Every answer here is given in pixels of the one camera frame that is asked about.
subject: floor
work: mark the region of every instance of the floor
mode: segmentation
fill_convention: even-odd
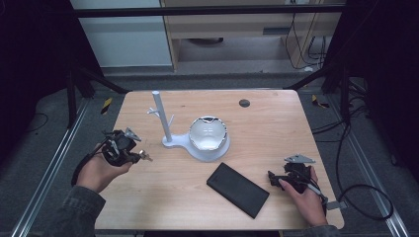
[[[183,40],[179,67],[175,72],[159,72],[153,75],[147,71],[136,77],[121,78],[114,75],[109,79],[135,90],[276,88],[288,86],[321,66],[317,59],[309,58],[307,55],[307,60],[312,64],[307,67],[300,65],[300,69],[293,68],[288,60],[283,41],[284,39],[280,38],[224,39],[221,43],[207,40]],[[313,48],[310,49],[312,52],[310,56],[318,55],[315,53],[320,52],[320,49],[321,39],[316,39]],[[286,78],[278,79],[284,75],[287,75]],[[315,80],[298,91],[313,130],[340,119],[339,112],[336,110],[339,107],[339,92],[323,95],[319,90],[321,82],[321,79]],[[77,135],[72,141],[72,149],[67,154],[69,157],[82,157],[86,143],[94,142],[101,137],[100,131],[92,129],[97,127],[98,123],[101,127],[112,129],[113,122],[119,112],[117,105],[120,105],[124,99],[123,96],[115,95],[100,85],[95,85],[95,87],[98,89],[97,95],[90,102],[86,112],[89,119],[84,120],[81,124],[83,129],[77,131]],[[96,111],[101,109],[103,101],[110,95],[114,97],[115,106],[111,107],[105,117],[99,116]],[[319,103],[328,104],[330,108],[314,105],[312,95],[317,96]],[[16,162],[10,164],[7,170],[2,171],[0,188],[2,188],[2,193],[3,189],[6,192],[0,197],[0,213],[13,216],[6,218],[6,216],[0,215],[0,226],[2,227],[0,236],[11,231],[18,221],[19,213],[24,212],[50,162],[47,158],[42,159],[42,157],[52,157],[59,145],[59,139],[64,136],[65,131],[57,128],[66,127],[67,114],[64,109],[66,102],[56,98],[65,98],[65,91],[57,92],[39,102],[39,110],[49,116],[47,123],[23,139],[21,147],[15,154],[19,156],[16,158]],[[353,102],[353,106],[353,109],[361,108],[363,102],[356,100]],[[44,117],[38,116],[34,119],[32,127],[39,127],[43,122]],[[336,140],[340,139],[342,131],[343,126],[338,126],[331,131],[314,135],[336,193],[339,192],[336,184],[337,174],[335,173],[336,153],[339,148],[339,142]],[[66,158],[61,167],[74,167],[77,163],[77,160]],[[415,224],[415,219],[419,217],[418,185],[405,168],[391,165],[388,151],[383,145],[374,123],[368,119],[368,109],[359,110],[353,115],[351,133],[343,142],[339,167],[339,176],[344,187],[355,183],[373,184],[386,190],[396,207],[395,217],[387,222],[367,219],[353,208],[342,210],[346,221],[346,226],[342,229],[342,236],[419,236],[419,226]],[[65,197],[68,190],[67,180],[71,174],[72,168],[59,170],[51,184],[51,192],[46,195],[39,215],[32,223],[31,230],[33,232],[40,231],[44,227],[43,221],[47,219],[50,210],[54,209],[56,204]],[[378,197],[370,191],[354,192],[351,194],[351,199],[361,208],[378,215],[388,208],[388,204],[380,204],[382,197]],[[16,206],[13,209],[10,207],[11,202],[14,202],[13,205]],[[402,220],[401,228],[397,225],[398,218]],[[132,232],[118,234],[120,235],[99,231],[97,236],[133,236]],[[284,236],[300,236],[300,234],[299,231],[285,231]]]

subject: white stand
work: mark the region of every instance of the white stand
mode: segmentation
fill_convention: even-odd
[[[225,141],[219,148],[215,150],[200,150],[198,149],[192,142],[189,136],[189,132],[176,135],[170,132],[170,124],[172,123],[173,116],[170,119],[170,122],[167,122],[166,115],[164,113],[163,103],[161,102],[160,93],[158,91],[152,92],[154,97],[154,102],[156,103],[157,110],[153,110],[150,108],[148,111],[149,114],[157,115],[161,123],[163,125],[165,136],[162,139],[162,143],[166,148],[184,148],[186,149],[191,156],[195,157],[196,159],[204,162],[211,162],[221,158],[230,147],[230,138],[227,135],[225,137]]]

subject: sleeve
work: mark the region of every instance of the sleeve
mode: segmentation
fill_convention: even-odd
[[[338,228],[333,225],[315,226],[303,231],[303,236],[309,237],[338,237],[341,236]]]
[[[94,191],[74,186],[62,207],[52,216],[43,236],[94,236],[96,218],[105,202]]]

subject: white base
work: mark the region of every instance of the white base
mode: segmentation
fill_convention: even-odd
[[[221,158],[227,152],[228,148],[230,147],[230,138],[227,135],[225,137],[224,144],[221,147],[219,147],[216,150],[209,151],[203,151],[198,149],[191,142],[189,138],[189,132],[182,135],[172,134],[171,142],[168,142],[166,136],[164,136],[162,143],[166,148],[184,148],[189,152],[189,154],[191,154],[196,159],[204,162],[211,162]]]

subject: metal rail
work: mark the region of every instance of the metal rail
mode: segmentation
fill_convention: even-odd
[[[26,207],[23,215],[19,219],[18,223],[15,225],[12,231],[12,237],[25,237],[28,235],[32,224],[37,217],[38,212],[41,209],[43,201],[49,191],[50,186],[61,166],[62,161],[64,160],[65,154],[68,151],[68,148],[77,132],[77,129],[80,126],[81,121],[83,120],[86,110],[88,108],[90,99],[83,99],[78,110],[78,118],[73,124],[72,127],[67,129],[65,132],[61,142],[58,145],[55,154],[49,163],[48,168],[46,169],[45,173],[43,174],[42,180],[37,187],[34,195],[31,198],[28,206]]]

